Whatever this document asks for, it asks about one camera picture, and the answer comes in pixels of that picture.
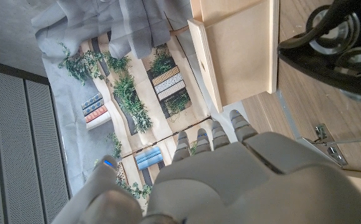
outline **blue light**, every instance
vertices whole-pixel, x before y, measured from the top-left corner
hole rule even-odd
[[[109,161],[105,161],[105,164],[107,164],[107,165],[109,165],[109,166],[113,166],[113,165],[111,164],[111,162],[109,162]]]

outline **blue book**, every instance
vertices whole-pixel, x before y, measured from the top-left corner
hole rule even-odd
[[[87,116],[88,114],[90,114],[90,113],[94,112],[95,110],[97,110],[102,105],[103,105],[103,99],[100,99],[96,103],[92,104],[91,106],[89,106],[85,110],[83,110],[83,115]]]
[[[92,98],[90,98],[89,100],[85,101],[81,106],[82,109],[84,110],[85,108],[91,106],[92,104],[96,103],[98,100],[102,99],[102,95],[101,93],[96,94],[95,96],[93,96]]]

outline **wooden shelf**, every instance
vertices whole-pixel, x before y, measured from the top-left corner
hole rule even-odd
[[[190,32],[218,112],[250,96],[276,91],[278,0],[192,1],[192,11]]]

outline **plant illustration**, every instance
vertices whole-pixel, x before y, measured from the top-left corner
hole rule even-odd
[[[120,107],[132,116],[135,129],[145,133],[152,126],[152,122],[144,104],[136,94],[134,78],[128,72],[124,72],[115,81],[113,94],[121,99],[121,102],[118,102]]]
[[[180,95],[174,95],[165,100],[169,115],[174,115],[185,109],[185,104],[190,101],[189,94],[183,92]]]
[[[116,159],[119,159],[121,157],[121,142],[118,140],[117,136],[115,133],[109,133],[109,135],[107,135],[107,139],[106,141],[112,141],[114,146],[113,146],[113,153],[111,156],[113,156]]]
[[[155,78],[169,71],[173,67],[175,67],[175,62],[169,53],[166,51],[157,51],[156,58],[151,64],[150,71]]]

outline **robotic hand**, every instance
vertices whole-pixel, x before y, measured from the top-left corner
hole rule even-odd
[[[214,151],[200,129],[190,156],[179,133],[145,217],[105,156],[53,223],[361,223],[361,193],[335,163],[280,134],[257,134],[235,110],[230,119],[238,142],[214,121]]]

